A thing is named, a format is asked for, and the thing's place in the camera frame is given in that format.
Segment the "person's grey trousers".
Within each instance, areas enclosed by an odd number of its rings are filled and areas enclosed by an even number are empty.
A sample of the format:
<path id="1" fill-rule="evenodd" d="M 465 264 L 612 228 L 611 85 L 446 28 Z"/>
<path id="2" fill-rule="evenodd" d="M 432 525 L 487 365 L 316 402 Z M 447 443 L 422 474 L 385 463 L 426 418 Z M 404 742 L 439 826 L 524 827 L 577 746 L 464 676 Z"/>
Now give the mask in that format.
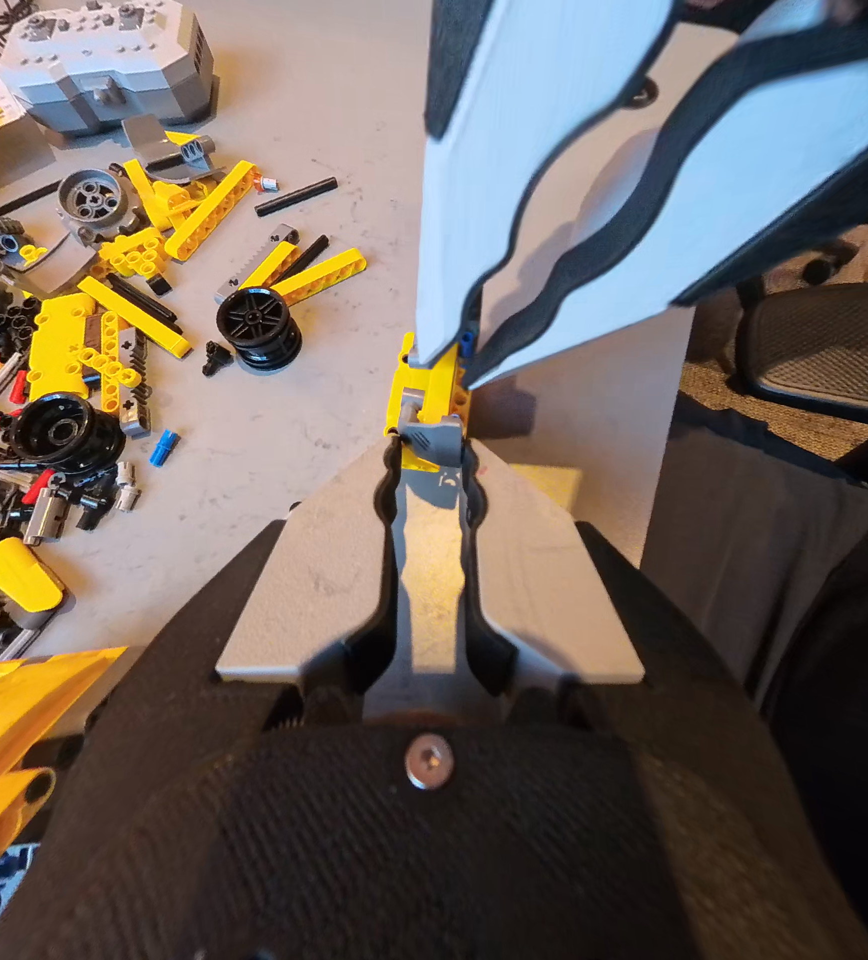
<path id="1" fill-rule="evenodd" d="M 825 592 L 868 600 L 868 488 L 681 391 L 641 569 L 761 707 Z"/>

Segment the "yellow frame brick with pins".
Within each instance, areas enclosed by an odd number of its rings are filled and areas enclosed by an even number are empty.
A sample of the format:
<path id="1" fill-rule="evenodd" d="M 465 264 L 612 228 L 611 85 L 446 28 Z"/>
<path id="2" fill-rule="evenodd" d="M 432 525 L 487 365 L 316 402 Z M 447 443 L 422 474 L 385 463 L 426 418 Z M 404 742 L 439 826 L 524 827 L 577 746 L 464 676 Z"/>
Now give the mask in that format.
<path id="1" fill-rule="evenodd" d="M 464 376 L 464 358 L 459 347 L 454 344 L 431 367 L 416 365 L 415 336 L 407 333 L 402 341 L 397 366 L 392 378 L 388 406 L 385 416 L 386 435 L 394 435 L 394 423 L 401 391 L 405 387 L 426 389 L 433 387 L 435 392 L 450 399 L 452 412 L 460 414 L 464 422 L 464 446 L 467 434 L 467 422 L 470 412 L 470 395 L 462 386 Z"/>

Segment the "black toy wheel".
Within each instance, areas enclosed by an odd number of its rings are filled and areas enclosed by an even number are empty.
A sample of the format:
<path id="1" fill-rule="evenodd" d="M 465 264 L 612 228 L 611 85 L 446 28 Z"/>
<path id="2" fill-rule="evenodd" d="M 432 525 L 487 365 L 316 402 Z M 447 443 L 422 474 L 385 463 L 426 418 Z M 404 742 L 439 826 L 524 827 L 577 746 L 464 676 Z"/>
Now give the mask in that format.
<path id="1" fill-rule="evenodd" d="M 281 294 L 261 286 L 238 289 L 217 308 L 216 326 L 242 366 L 271 374 L 294 362 L 302 334 Z"/>

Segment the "black office chair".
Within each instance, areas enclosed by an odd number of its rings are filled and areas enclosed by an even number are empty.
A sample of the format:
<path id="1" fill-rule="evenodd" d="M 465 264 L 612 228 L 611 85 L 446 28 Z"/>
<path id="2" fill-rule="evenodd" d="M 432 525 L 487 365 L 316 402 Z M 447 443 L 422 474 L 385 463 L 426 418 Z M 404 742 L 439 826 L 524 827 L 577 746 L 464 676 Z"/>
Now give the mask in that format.
<path id="1" fill-rule="evenodd" d="M 770 294 L 762 275 L 736 286 L 733 389 L 868 425 L 868 282 L 833 282 L 858 252 L 846 239 L 824 244 L 797 289 Z"/>

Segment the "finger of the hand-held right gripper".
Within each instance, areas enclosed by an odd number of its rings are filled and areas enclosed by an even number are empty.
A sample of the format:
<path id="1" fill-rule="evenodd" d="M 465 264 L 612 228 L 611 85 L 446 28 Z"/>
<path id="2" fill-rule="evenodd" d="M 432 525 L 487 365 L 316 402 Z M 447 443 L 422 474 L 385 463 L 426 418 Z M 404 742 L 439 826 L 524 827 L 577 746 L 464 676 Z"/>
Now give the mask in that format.
<path id="1" fill-rule="evenodd" d="M 738 34 L 630 195 L 467 365 L 468 389 L 769 269 L 862 217 L 868 15 L 690 15 Z"/>
<path id="2" fill-rule="evenodd" d="M 416 282 L 417 358 L 471 322 L 564 149 L 640 89 L 674 1 L 434 2 Z"/>

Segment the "short black axle rod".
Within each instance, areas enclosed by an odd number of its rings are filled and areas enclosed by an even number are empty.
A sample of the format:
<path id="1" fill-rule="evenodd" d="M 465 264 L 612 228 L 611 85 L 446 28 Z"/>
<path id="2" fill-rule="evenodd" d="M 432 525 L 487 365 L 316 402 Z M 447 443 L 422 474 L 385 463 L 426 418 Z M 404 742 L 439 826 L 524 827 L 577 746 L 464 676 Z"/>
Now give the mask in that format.
<path id="1" fill-rule="evenodd" d="M 287 193 L 278 193 L 273 198 L 257 204 L 253 210 L 258 218 L 265 218 L 333 192 L 338 187 L 337 179 L 330 176 Z"/>

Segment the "long yellow holed liftarm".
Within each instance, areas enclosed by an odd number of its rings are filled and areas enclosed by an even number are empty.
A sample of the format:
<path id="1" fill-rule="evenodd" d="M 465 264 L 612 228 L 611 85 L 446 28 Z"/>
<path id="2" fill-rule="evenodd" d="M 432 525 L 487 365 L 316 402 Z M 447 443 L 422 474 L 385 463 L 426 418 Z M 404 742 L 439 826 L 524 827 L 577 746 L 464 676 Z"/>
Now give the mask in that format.
<path id="1" fill-rule="evenodd" d="M 115 292 L 104 283 L 91 276 L 86 276 L 79 281 L 77 286 L 82 293 L 90 296 L 98 305 L 113 312 L 118 318 L 122 318 L 130 326 L 144 333 L 146 337 L 168 354 L 172 354 L 177 359 L 183 359 L 192 351 L 192 345 L 181 333 L 173 330 L 151 313 L 135 305 L 128 298 Z"/>

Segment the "grey curved panel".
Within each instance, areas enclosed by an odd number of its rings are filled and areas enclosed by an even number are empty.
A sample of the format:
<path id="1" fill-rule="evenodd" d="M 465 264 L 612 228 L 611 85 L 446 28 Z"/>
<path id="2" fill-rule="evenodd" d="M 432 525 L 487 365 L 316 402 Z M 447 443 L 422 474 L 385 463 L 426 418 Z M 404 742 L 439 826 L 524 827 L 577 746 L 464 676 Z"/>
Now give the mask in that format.
<path id="1" fill-rule="evenodd" d="M 183 186 L 218 173 L 211 158 L 215 144 L 209 136 L 166 131 L 152 114 L 128 117 L 121 125 L 149 178 Z"/>

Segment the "long black axle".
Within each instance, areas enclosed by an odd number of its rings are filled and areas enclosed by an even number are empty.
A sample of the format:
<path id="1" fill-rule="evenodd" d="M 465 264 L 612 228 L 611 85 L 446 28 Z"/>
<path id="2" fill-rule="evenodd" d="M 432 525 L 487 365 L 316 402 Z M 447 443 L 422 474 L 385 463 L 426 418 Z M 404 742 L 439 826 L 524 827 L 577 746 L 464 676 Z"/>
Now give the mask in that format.
<path id="1" fill-rule="evenodd" d="M 274 282 L 274 284 L 284 282 L 288 278 L 291 279 L 298 275 L 299 273 L 304 272 L 309 267 L 311 267 L 315 261 L 322 255 L 330 246 L 330 239 L 326 234 L 321 234 L 307 249 L 305 249 L 296 261 L 292 265 L 284 270 L 283 274 Z"/>

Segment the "long flat yellow beam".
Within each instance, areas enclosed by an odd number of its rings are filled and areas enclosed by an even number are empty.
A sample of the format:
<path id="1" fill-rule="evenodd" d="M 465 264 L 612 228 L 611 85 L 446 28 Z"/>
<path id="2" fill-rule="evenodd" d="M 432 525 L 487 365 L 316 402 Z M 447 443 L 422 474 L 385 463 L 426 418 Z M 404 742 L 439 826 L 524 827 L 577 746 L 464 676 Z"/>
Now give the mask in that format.
<path id="1" fill-rule="evenodd" d="M 239 161 L 232 170 L 175 229 L 165 242 L 165 253 L 177 262 L 187 261 L 202 246 L 237 203 L 253 189 L 258 168 L 254 163 Z"/>

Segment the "yellow curved panel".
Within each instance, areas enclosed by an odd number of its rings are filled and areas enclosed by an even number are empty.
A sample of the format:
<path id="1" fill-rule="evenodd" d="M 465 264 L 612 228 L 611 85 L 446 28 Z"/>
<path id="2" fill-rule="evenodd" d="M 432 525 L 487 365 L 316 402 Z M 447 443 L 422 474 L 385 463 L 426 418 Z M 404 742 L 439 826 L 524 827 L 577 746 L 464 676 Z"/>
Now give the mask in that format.
<path id="1" fill-rule="evenodd" d="M 0 540 L 0 592 L 29 614 L 41 614 L 58 607 L 65 594 L 56 578 L 17 537 Z"/>

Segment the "black toothed wheel hub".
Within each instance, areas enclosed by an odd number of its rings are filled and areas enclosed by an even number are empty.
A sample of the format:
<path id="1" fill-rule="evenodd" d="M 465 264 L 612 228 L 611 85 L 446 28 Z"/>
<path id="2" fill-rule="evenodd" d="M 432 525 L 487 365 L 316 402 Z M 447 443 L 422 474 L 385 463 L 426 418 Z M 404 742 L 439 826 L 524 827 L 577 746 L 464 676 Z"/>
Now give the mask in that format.
<path id="1" fill-rule="evenodd" d="M 110 468 L 126 439 L 115 415 L 61 391 L 28 403 L 8 429 L 8 443 L 20 460 L 71 475 Z"/>

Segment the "thin black rod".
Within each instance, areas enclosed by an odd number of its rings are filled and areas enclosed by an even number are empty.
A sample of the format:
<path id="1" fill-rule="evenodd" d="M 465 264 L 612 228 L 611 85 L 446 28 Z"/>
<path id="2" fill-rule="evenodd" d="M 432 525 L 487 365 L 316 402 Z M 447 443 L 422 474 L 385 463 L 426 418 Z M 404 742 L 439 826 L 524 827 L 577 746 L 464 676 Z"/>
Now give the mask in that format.
<path id="1" fill-rule="evenodd" d="M 59 185 L 60 180 L 55 180 L 0 204 L 0 217 L 6 217 L 8 214 L 22 210 L 44 198 L 56 196 Z"/>

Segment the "grey desk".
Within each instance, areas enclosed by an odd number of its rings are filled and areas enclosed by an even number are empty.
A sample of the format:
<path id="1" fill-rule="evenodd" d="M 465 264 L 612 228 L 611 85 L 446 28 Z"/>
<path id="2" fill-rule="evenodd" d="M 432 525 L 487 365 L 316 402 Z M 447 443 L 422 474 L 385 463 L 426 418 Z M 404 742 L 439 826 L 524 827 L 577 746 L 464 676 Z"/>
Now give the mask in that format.
<path id="1" fill-rule="evenodd" d="M 184 2 L 220 76 L 205 128 L 219 162 L 253 162 L 285 190 L 329 176 L 340 188 L 285 216 L 306 244 L 358 248 L 368 269 L 298 306 L 299 358 L 255 375 L 201 374 L 217 336 L 213 295 L 261 246 L 272 218 L 248 196 L 191 260 L 171 273 L 183 361 L 149 354 L 152 439 L 130 440 L 142 494 L 95 532 L 72 512 L 38 552 L 71 590 L 29 649 L 49 656 L 148 643 L 268 522 L 380 439 L 395 352 L 413 329 L 424 151 L 430 2 Z M 660 96 L 575 142 L 531 198 L 512 262 L 486 289 L 488 321 L 527 300 L 569 242 L 595 177 L 638 132 L 659 126 L 730 36 L 680 25 L 656 64 Z M 514 464 L 578 470 L 574 513 L 634 564 L 643 552 L 692 314 L 674 311 L 533 366 L 479 391 L 478 429 Z M 503 401 L 536 399 L 526 428 Z M 148 457 L 163 429 L 179 444 L 160 469 Z"/>

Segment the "grey remote controller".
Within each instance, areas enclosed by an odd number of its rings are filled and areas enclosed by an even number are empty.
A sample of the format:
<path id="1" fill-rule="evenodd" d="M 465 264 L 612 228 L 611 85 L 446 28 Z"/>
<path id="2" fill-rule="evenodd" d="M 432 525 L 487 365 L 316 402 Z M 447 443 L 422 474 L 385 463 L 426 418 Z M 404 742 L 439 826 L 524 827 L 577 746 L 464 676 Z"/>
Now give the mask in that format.
<path id="1" fill-rule="evenodd" d="M 152 114 L 192 124 L 210 111 L 213 55 L 195 13 L 174 1 L 85 2 L 15 24 L 0 76 L 27 114 L 87 137 Z"/>

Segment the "short yellow beam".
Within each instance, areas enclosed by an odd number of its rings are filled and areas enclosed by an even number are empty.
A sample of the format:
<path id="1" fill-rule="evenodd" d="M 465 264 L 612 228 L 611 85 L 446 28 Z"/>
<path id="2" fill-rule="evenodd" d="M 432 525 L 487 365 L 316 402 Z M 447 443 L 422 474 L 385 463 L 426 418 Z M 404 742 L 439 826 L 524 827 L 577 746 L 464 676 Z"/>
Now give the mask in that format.
<path id="1" fill-rule="evenodd" d="M 246 276 L 238 290 L 251 287 L 270 288 L 286 270 L 295 264 L 299 256 L 300 250 L 296 244 L 288 241 L 279 242 Z"/>

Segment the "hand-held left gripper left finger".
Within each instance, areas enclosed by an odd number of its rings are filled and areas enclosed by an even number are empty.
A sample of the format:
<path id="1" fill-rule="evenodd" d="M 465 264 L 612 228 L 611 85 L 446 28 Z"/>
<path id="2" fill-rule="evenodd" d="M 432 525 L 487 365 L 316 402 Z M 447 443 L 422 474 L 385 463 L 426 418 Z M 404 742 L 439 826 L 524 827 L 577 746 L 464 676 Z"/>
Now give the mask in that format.
<path id="1" fill-rule="evenodd" d="M 285 519 L 220 655 L 223 680 L 364 694 L 396 646 L 400 441 L 383 437 Z"/>

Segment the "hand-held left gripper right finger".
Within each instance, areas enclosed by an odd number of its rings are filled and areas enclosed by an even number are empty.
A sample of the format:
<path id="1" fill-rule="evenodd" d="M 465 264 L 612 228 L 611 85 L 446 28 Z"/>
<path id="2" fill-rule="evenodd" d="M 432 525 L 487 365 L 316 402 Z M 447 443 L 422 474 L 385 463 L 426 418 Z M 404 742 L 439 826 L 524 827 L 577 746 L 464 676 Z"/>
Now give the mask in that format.
<path id="1" fill-rule="evenodd" d="M 630 686 L 645 668 L 571 513 L 479 440 L 464 448 L 465 655 L 493 697 Z"/>

